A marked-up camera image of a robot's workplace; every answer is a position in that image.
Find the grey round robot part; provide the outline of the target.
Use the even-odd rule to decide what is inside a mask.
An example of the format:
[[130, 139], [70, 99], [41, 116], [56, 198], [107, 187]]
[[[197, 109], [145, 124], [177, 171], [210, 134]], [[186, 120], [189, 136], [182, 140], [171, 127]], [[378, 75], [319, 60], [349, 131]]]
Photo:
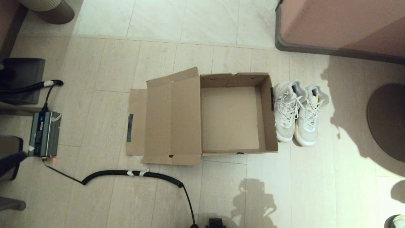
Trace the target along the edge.
[[384, 224], [384, 228], [405, 228], [405, 215], [393, 215]]

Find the white sneaker black logo print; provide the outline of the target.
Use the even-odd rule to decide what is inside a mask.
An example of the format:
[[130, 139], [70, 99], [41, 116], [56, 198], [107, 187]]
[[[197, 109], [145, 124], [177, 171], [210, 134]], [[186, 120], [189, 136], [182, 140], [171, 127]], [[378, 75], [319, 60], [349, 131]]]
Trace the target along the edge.
[[274, 88], [274, 115], [277, 140], [282, 143], [292, 141], [299, 110], [308, 97], [300, 80], [282, 82]]

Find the grey power inverter box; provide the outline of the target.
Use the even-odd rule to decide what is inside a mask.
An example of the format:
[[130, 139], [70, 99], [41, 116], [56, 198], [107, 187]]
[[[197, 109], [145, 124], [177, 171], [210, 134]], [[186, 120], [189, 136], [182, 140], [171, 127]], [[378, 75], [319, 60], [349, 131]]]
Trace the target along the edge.
[[29, 157], [57, 156], [62, 114], [53, 111], [35, 112], [29, 137]]

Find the pink sofa grey base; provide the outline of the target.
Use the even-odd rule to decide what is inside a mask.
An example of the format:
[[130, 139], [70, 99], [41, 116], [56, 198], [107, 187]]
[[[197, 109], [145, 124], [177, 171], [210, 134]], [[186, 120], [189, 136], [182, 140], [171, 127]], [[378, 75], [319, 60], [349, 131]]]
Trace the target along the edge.
[[405, 65], [405, 0], [280, 0], [278, 50]]

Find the white sneaker orange logo print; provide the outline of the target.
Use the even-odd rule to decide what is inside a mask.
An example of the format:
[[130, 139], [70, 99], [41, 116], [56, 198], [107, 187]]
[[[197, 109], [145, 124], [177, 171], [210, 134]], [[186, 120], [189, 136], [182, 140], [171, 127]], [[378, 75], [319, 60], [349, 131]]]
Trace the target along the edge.
[[298, 111], [295, 125], [295, 140], [300, 146], [313, 146], [319, 134], [319, 116], [330, 102], [320, 84], [312, 84], [305, 88], [307, 96]]

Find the brown stool black rim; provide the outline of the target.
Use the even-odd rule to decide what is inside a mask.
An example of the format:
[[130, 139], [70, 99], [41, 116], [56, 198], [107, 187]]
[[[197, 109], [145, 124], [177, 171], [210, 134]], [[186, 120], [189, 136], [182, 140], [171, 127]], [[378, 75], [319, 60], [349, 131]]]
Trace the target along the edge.
[[23, 139], [16, 136], [0, 135], [0, 159], [11, 154], [23, 152]]

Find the grey furniture leg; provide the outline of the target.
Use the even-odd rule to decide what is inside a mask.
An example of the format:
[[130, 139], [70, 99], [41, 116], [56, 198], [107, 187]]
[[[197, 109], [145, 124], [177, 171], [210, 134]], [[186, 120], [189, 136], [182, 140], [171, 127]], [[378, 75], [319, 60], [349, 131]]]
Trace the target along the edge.
[[16, 210], [23, 211], [26, 208], [25, 201], [0, 196], [0, 211]]

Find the brown wooden furniture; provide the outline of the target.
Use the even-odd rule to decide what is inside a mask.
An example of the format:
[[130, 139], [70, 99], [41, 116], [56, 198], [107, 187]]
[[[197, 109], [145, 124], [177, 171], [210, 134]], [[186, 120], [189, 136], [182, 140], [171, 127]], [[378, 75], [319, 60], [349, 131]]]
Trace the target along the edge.
[[27, 12], [18, 0], [0, 0], [0, 62], [10, 56]]

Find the dark grey square box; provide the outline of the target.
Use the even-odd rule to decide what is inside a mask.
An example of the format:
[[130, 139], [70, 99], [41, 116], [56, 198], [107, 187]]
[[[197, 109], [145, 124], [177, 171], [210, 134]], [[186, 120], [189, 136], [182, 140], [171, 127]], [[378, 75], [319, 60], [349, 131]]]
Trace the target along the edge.
[[[0, 90], [18, 89], [42, 82], [46, 61], [41, 58], [6, 58], [0, 70]], [[0, 94], [0, 102], [12, 105], [34, 105], [39, 102], [40, 90]]]

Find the brown cardboard shoe box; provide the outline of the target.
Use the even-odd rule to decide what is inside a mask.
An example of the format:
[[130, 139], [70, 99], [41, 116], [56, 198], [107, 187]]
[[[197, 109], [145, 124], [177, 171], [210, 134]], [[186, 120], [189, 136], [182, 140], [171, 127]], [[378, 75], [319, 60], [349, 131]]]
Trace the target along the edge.
[[202, 157], [278, 152], [269, 73], [151, 79], [129, 98], [126, 154], [144, 164], [197, 166]]

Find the beige ribbed round stool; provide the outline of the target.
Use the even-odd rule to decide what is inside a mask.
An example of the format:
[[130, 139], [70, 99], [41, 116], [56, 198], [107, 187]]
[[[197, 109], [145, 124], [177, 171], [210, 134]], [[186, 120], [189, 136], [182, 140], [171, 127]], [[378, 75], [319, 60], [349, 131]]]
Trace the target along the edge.
[[66, 24], [75, 17], [73, 8], [65, 0], [17, 0], [50, 24]]

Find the round brown table base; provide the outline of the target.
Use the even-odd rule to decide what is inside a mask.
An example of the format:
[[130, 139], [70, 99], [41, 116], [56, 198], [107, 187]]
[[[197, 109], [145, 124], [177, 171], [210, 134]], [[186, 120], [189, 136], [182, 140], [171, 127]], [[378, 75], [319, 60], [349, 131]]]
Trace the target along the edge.
[[390, 157], [405, 162], [405, 84], [390, 83], [376, 89], [367, 104], [369, 130]]

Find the robot base chassis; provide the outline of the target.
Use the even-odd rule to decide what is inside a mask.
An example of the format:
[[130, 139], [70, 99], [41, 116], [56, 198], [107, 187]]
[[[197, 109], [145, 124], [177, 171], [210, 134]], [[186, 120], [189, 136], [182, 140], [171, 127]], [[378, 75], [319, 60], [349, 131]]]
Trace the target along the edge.
[[209, 218], [209, 223], [205, 228], [227, 228], [227, 226], [224, 225], [221, 218]]

